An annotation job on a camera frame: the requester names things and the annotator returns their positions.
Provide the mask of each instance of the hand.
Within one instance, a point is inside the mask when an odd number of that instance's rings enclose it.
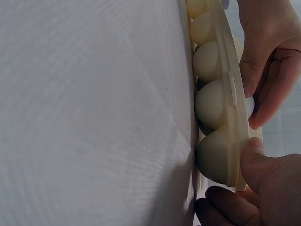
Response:
[[[252,138],[242,153],[248,189],[235,194],[213,186],[196,201],[202,226],[301,225],[301,155],[270,158],[263,149],[262,141]]]
[[[253,129],[280,108],[301,72],[301,25],[289,0],[238,0],[245,45],[245,97],[254,95]]]

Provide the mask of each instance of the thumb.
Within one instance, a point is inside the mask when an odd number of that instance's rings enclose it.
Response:
[[[251,97],[259,84],[264,67],[271,55],[273,48],[257,37],[256,33],[245,30],[245,44],[240,60],[240,72],[244,85],[245,97]]]
[[[248,140],[240,159],[240,168],[249,187],[258,193],[266,177],[275,167],[279,166],[279,158],[270,158],[263,154],[264,145],[259,138]]]

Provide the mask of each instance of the egg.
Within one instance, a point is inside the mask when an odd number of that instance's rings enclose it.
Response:
[[[214,131],[199,143],[196,165],[205,177],[220,184],[227,184],[228,141],[224,129]]]
[[[195,110],[197,117],[208,127],[218,129],[225,123],[224,88],[222,80],[205,85],[197,94]]]
[[[188,0],[187,11],[192,19],[196,18],[198,15],[208,11],[206,0]]]
[[[200,46],[193,55],[192,66],[195,74],[205,82],[222,77],[222,65],[216,41]]]
[[[255,108],[254,98],[253,97],[246,98],[246,113],[248,119],[252,116],[254,108]]]
[[[190,37],[194,43],[201,46],[215,40],[215,30],[210,12],[197,16],[190,24]]]

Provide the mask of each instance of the white fabric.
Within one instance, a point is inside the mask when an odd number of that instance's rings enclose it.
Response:
[[[184,0],[0,1],[0,225],[184,226]]]

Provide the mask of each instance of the egg carton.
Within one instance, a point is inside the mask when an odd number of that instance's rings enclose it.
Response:
[[[193,70],[198,77],[195,100],[199,126],[206,137],[196,150],[196,164],[207,178],[243,191],[242,150],[251,137],[262,139],[248,119],[254,99],[245,98],[239,61],[242,47],[230,31],[220,0],[188,0],[191,40],[197,45]]]

